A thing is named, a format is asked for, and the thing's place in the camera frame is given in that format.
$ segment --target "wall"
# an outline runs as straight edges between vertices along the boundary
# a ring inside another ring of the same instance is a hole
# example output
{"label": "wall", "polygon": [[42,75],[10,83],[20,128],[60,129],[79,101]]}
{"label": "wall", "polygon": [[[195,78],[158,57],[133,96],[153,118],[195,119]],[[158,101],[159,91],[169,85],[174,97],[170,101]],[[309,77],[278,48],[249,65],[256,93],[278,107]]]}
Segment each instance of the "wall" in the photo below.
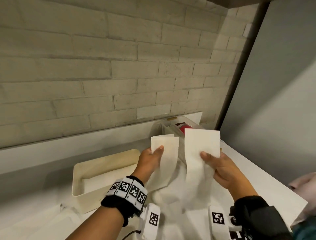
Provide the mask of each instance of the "wall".
{"label": "wall", "polygon": [[221,127],[284,184],[316,171],[316,2],[270,3]]}
{"label": "wall", "polygon": [[214,128],[257,8],[2,0],[0,148],[196,111]]}

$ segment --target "person's right hand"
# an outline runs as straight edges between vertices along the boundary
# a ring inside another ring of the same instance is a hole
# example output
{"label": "person's right hand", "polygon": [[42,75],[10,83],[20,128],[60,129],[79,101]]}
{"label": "person's right hand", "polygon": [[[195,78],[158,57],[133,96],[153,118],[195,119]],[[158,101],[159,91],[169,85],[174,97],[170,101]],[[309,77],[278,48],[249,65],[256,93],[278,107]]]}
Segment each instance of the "person's right hand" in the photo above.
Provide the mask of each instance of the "person's right hand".
{"label": "person's right hand", "polygon": [[215,181],[229,190],[234,201],[242,197],[258,195],[249,180],[225,153],[221,152],[219,158],[206,152],[201,152],[200,155],[205,163],[215,170]]}

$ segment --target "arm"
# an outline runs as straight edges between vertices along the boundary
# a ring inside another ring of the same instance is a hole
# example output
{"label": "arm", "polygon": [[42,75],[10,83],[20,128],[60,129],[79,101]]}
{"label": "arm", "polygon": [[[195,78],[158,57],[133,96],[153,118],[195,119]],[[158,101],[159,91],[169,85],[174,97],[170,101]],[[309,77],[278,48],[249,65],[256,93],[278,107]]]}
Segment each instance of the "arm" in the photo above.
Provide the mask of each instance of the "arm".
{"label": "arm", "polygon": [[232,195],[235,201],[235,218],[252,239],[291,240],[282,217],[275,207],[267,202],[253,188],[249,180],[235,163],[221,152],[219,158],[201,152],[201,158],[215,169],[214,179]]}
{"label": "arm", "polygon": [[[159,167],[163,154],[160,146],[151,154],[151,148],[142,151],[137,167],[131,174],[146,183]],[[116,240],[122,229],[124,218],[117,208],[99,207],[66,240]]]}

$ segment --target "person's left hand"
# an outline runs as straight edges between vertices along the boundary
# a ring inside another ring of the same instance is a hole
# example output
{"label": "person's left hand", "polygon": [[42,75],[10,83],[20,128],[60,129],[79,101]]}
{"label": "person's left hand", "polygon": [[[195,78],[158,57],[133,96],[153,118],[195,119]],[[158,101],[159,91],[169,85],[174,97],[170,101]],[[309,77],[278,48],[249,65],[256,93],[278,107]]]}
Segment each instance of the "person's left hand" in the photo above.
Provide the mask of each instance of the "person's left hand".
{"label": "person's left hand", "polygon": [[159,167],[163,150],[163,146],[160,146],[153,154],[151,154],[151,148],[142,151],[138,159],[137,167],[131,175],[137,177],[145,184],[153,172]]}

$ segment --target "beige plastic bin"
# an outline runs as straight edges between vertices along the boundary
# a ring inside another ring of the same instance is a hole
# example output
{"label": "beige plastic bin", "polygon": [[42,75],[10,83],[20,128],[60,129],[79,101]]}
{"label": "beige plastic bin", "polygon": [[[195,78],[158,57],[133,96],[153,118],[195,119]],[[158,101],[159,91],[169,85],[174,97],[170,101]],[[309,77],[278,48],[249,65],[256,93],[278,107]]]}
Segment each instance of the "beige plastic bin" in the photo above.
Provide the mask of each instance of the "beige plastic bin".
{"label": "beige plastic bin", "polygon": [[77,163],[73,171],[72,196],[77,201],[78,211],[80,213],[86,213],[101,206],[100,202],[111,187],[111,185],[109,185],[89,193],[83,193],[82,179],[92,178],[109,171],[133,165],[138,162],[139,155],[140,152],[137,149],[132,149]]}

